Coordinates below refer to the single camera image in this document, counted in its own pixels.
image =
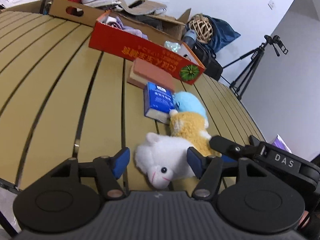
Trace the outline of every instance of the white plush alpaca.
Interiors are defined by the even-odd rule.
[[[187,162],[189,147],[194,146],[183,138],[148,133],[145,142],[137,147],[136,166],[152,186],[165,189],[172,180],[195,175]]]

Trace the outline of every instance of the folded clothes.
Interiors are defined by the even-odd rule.
[[[136,35],[138,37],[144,38],[146,40],[148,39],[148,36],[143,34],[142,31],[140,31],[138,29],[134,29],[134,28],[129,27],[129,26],[125,26],[118,16],[116,17],[116,20],[117,20],[117,23],[120,25],[120,27],[121,27],[121,29],[123,31],[131,33],[131,34]]]

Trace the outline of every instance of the rattan ball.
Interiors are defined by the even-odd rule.
[[[212,38],[213,29],[207,17],[202,14],[196,14],[189,21],[189,28],[197,33],[197,40],[202,43],[208,43]]]

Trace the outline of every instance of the tripod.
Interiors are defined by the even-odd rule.
[[[259,47],[249,51],[248,53],[240,56],[238,59],[232,61],[231,63],[229,63],[228,65],[223,67],[223,69],[225,69],[225,68],[229,67],[230,65],[238,62],[239,60],[244,59],[244,58],[248,57],[249,55],[253,54],[251,56],[251,62],[246,66],[246,68],[241,72],[241,74],[233,82],[229,83],[226,79],[223,78],[224,80],[226,80],[230,84],[229,88],[232,90],[233,94],[237,97],[238,100],[241,100],[242,95],[244,94],[245,90],[247,89],[247,87],[248,87],[255,71],[257,70],[257,67],[258,67],[263,55],[264,55],[265,47],[268,44],[273,46],[273,48],[275,49],[276,55],[278,57],[280,57],[280,54],[279,54],[278,50],[276,49],[275,44],[278,44],[279,48],[281,49],[281,51],[285,55],[288,53],[288,50],[283,45],[283,43],[280,40],[280,37],[278,35],[275,35],[273,38],[269,35],[265,35],[264,38],[266,39],[266,42],[263,42]],[[245,75],[244,79],[241,81],[240,85],[238,87],[236,87],[237,82],[242,78],[242,76],[246,72],[247,72],[247,74]]]

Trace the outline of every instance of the green pumpkin illustration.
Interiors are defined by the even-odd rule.
[[[194,80],[200,71],[196,65],[185,66],[180,70],[180,77],[183,81]]]

